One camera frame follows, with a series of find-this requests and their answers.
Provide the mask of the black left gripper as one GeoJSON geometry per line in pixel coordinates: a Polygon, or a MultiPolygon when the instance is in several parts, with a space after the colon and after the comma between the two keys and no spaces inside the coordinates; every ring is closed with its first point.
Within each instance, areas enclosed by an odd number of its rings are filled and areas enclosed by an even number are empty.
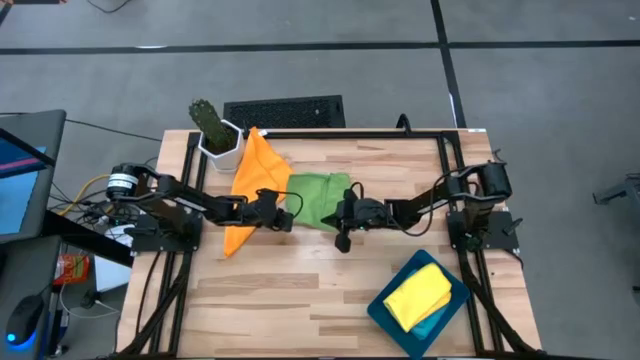
{"type": "Polygon", "coordinates": [[[259,189],[256,194],[256,200],[242,205],[241,224],[290,232],[294,216],[292,213],[279,210],[277,206],[279,194],[266,188],[259,189]]]}

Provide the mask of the black computer monitor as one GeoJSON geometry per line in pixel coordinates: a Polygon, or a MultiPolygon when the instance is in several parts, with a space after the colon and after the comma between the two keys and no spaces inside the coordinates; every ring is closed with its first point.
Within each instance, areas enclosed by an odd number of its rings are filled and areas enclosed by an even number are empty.
{"type": "Polygon", "coordinates": [[[63,110],[0,117],[0,244],[40,235],[65,120],[63,110]],[[34,166],[10,175],[17,154],[34,166]]]}

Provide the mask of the orange microfiber towel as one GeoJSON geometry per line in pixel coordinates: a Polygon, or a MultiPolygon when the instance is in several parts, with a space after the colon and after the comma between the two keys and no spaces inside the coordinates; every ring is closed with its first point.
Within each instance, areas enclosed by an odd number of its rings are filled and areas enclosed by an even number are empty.
{"type": "MultiPolygon", "coordinates": [[[[293,169],[264,138],[265,131],[250,129],[248,142],[232,187],[232,195],[244,195],[249,202],[258,199],[256,191],[270,189],[284,192],[293,169]]],[[[232,256],[256,231],[256,227],[227,227],[224,255],[232,256]]]]}

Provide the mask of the orange snack can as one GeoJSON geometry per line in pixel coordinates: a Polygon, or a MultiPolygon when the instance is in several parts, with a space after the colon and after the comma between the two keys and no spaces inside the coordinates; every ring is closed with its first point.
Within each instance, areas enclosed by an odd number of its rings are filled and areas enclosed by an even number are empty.
{"type": "Polygon", "coordinates": [[[59,255],[54,274],[54,286],[78,284],[88,279],[90,258],[87,255],[59,255]]]}

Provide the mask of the white hexagonal plant pot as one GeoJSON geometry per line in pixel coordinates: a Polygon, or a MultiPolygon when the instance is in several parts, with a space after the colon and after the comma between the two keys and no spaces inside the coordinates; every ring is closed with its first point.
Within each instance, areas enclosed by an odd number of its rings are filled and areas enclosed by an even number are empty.
{"type": "Polygon", "coordinates": [[[245,138],[243,134],[243,130],[232,124],[231,122],[222,119],[222,124],[235,133],[236,141],[234,147],[221,154],[211,153],[206,145],[208,144],[208,140],[204,134],[200,134],[200,139],[198,143],[198,148],[201,153],[210,160],[213,165],[213,168],[220,173],[232,173],[236,172],[244,155],[245,151],[245,138]]]}

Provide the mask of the black computer mouse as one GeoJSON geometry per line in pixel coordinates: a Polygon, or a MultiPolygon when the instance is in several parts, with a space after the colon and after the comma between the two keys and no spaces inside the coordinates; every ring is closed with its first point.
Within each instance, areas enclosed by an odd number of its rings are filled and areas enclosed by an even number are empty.
{"type": "Polygon", "coordinates": [[[20,300],[7,320],[7,343],[12,346],[26,344],[36,332],[43,309],[44,300],[40,295],[29,295],[20,300]]]}

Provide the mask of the yellow microfiber towel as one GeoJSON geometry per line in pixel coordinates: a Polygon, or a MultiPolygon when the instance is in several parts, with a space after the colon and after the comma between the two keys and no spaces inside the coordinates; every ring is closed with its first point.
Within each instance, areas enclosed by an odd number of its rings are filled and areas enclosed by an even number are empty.
{"type": "Polygon", "coordinates": [[[424,319],[447,305],[452,284],[436,263],[429,263],[405,279],[383,300],[385,308],[408,333],[424,319]]]}

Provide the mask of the black metal table frame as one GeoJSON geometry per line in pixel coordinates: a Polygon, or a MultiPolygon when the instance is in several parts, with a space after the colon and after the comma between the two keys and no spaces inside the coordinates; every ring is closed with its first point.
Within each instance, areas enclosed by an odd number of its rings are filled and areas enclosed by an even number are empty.
{"type": "MultiPolygon", "coordinates": [[[[415,196],[443,171],[491,156],[487,134],[468,129],[280,129],[266,138],[294,170],[348,173],[376,198],[415,196]]],[[[444,211],[422,227],[423,236],[357,233],[347,254],[329,233],[261,229],[225,256],[223,229],[205,223],[186,287],[139,353],[133,352],[135,336],[181,258],[135,259],[117,353],[124,360],[399,357],[401,347],[369,317],[368,304],[419,250],[451,272],[459,269],[444,211]]]]}

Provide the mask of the black desk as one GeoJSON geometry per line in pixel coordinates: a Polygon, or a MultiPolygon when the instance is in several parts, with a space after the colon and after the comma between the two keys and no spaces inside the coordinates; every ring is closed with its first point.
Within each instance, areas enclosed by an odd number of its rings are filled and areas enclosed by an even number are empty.
{"type": "Polygon", "coordinates": [[[52,285],[62,243],[130,267],[129,247],[48,211],[30,239],[0,245],[6,253],[0,270],[0,360],[44,360],[60,338],[59,289],[52,285]],[[19,346],[7,342],[6,324],[18,303],[39,294],[43,301],[35,331],[19,346]]]}

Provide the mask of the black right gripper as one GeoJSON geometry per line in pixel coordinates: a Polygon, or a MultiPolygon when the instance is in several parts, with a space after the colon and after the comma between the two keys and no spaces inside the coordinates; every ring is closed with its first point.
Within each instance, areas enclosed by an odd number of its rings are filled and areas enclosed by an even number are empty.
{"type": "Polygon", "coordinates": [[[341,231],[382,229],[390,225],[386,207],[372,198],[347,198],[340,215],[328,215],[321,222],[341,231]]]}

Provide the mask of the white box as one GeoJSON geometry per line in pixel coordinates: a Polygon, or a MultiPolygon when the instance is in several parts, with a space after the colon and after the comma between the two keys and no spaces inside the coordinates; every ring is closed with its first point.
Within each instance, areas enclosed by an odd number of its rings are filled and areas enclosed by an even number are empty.
{"type": "MultiPolygon", "coordinates": [[[[132,224],[111,227],[104,232],[104,235],[130,248],[133,238],[126,234],[125,230],[132,227],[132,224]]],[[[99,256],[94,257],[94,265],[96,289],[100,292],[112,290],[129,282],[131,268],[128,266],[120,265],[99,256]]]]}

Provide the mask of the light blue microfiber towel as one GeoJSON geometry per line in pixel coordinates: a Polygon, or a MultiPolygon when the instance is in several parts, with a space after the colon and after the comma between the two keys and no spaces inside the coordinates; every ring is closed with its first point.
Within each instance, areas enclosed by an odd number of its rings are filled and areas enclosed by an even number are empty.
{"type": "Polygon", "coordinates": [[[435,263],[412,271],[406,285],[409,299],[419,307],[415,315],[420,315],[414,320],[410,332],[419,340],[424,340],[449,304],[452,285],[435,263]]]}

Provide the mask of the green microfiber towel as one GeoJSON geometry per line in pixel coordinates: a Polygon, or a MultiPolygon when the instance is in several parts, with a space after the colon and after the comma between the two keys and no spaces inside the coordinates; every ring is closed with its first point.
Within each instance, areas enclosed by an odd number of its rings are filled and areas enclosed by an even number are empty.
{"type": "Polygon", "coordinates": [[[351,185],[346,173],[301,173],[292,174],[287,183],[286,208],[296,215],[295,225],[307,226],[321,231],[335,232],[322,219],[336,211],[343,200],[343,193],[351,185]]]}

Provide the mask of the dark blue plastic tray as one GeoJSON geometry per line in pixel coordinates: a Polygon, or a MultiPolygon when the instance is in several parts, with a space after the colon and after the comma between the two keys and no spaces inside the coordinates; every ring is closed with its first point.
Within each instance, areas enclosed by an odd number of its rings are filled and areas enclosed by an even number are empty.
{"type": "Polygon", "coordinates": [[[420,360],[458,310],[466,303],[469,296],[469,289],[461,281],[428,252],[418,250],[369,304],[367,312],[412,360],[420,360]],[[412,271],[417,271],[429,264],[437,265],[451,283],[452,299],[444,306],[437,322],[433,323],[423,338],[419,338],[401,329],[401,326],[383,305],[383,300],[396,290],[409,277],[412,271]]]}

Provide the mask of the black floor stand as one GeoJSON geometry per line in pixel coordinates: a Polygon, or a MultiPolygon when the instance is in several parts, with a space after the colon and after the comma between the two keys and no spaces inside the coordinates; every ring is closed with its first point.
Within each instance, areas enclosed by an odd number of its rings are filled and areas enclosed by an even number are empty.
{"type": "Polygon", "coordinates": [[[640,173],[628,174],[622,182],[593,193],[592,197],[597,205],[606,205],[617,198],[628,198],[640,207],[640,173]]]}

